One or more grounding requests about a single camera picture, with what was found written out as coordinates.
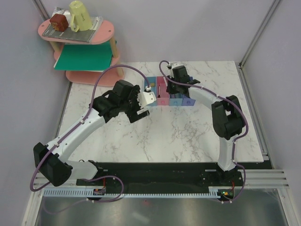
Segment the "light blue drawer bin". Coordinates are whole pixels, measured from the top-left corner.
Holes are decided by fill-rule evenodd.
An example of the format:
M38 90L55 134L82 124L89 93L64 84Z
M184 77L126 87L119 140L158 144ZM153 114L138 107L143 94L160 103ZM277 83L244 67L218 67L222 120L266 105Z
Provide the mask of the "light blue drawer bin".
M182 94L171 94L169 98L169 106L182 106Z

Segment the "pink drawer bin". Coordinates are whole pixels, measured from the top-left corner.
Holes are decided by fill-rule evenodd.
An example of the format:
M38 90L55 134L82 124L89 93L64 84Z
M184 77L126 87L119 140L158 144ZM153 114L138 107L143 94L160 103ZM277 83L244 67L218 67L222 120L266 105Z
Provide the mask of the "pink drawer bin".
M157 97L157 103L158 105L169 105L169 94L166 92L167 85L165 83L164 77L157 77L157 92L158 92L158 86L161 86L161 98Z

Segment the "black cap marker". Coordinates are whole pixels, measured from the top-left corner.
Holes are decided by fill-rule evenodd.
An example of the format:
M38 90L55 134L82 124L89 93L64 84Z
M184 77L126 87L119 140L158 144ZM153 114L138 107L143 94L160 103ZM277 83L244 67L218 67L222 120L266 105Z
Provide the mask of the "black cap marker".
M159 85L158 86L158 98L161 98L160 94L161 94L161 86Z

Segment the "purple drawer bin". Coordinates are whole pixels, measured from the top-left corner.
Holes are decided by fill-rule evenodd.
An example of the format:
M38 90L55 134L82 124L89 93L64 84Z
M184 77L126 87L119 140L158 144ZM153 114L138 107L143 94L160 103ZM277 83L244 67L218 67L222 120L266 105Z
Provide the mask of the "purple drawer bin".
M182 106L193 106L196 100L189 98L185 94L182 94Z

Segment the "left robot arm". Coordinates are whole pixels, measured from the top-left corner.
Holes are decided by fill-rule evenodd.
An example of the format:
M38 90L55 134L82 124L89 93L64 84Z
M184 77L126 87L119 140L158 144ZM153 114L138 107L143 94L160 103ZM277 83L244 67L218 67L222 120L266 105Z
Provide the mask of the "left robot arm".
M150 114L142 109L155 101L156 96L150 87L141 91L139 85L117 81L112 90L94 97L88 110L66 132L46 145L35 145L36 171L55 187L71 177L87 179L91 184L99 185L103 181L103 173L91 161L74 162L69 157L86 138L112 118L125 113L130 123L134 123Z

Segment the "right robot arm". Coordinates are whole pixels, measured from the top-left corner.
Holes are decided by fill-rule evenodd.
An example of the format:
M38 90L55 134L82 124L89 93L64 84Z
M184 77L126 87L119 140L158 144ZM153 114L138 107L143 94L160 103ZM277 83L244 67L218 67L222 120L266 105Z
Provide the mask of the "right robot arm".
M218 184L227 185L232 180L230 170L236 167L236 141L242 137L243 128L248 129L238 98L234 95L221 97L200 86L200 81L190 78L184 65L172 63L167 68L170 70L166 77L167 93L182 94L211 110L213 128L220 143L218 166L221 170L216 172L215 179Z

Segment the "green folder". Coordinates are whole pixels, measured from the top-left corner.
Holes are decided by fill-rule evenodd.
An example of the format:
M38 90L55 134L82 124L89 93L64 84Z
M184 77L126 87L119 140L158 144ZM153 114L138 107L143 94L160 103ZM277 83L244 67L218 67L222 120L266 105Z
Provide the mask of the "green folder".
M99 45L66 44L54 69L100 72L110 67L111 59L112 50L108 43Z

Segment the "pink wooden tiered shelf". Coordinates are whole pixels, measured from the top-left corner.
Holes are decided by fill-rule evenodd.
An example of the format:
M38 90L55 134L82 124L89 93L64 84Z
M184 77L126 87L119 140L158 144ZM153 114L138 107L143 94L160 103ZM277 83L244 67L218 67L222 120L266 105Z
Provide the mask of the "pink wooden tiered shelf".
M105 69L120 63L114 26L108 20L103 21L90 43L44 37L47 28L51 28L50 20L39 26L38 34L54 49L54 69L65 71L70 82L93 85Z

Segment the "grey magazine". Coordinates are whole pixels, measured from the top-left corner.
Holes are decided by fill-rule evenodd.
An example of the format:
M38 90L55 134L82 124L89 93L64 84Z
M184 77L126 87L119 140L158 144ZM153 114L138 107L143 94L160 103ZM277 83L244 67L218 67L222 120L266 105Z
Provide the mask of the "grey magazine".
M71 41L79 41L85 43L91 43L92 38L94 37L96 31L99 29L103 22L102 16L90 17L92 22L92 27L87 31L77 31L74 32L71 30L70 22L71 22L71 13L67 9L56 7L53 11L52 15L54 16L56 13L60 15L64 15L69 23L68 28L64 32L55 31L52 25L48 25L44 32L42 32L42 36L46 38L55 38L60 40L71 40Z

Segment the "yellow mug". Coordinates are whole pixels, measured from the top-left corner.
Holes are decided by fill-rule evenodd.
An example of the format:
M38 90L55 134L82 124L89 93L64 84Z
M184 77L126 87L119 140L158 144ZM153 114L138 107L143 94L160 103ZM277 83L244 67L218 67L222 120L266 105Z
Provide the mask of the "yellow mug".
M87 8L80 0L69 4L71 14L70 27L73 32L87 31L92 27L92 21Z

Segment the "red brown cube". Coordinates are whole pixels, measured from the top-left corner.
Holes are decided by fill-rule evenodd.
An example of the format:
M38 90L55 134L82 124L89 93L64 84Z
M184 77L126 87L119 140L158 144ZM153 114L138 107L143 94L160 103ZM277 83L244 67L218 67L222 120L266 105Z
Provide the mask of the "red brown cube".
M69 26L65 15L54 14L49 21L56 31L64 32Z

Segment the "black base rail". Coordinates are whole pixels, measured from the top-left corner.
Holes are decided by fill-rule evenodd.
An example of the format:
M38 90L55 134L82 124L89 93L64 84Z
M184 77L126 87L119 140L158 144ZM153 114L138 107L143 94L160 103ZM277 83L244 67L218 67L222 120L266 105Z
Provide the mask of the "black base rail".
M105 186L108 193L195 194L209 187L240 187L237 168L223 172L217 163L109 163L96 162L93 182L77 179L78 186Z

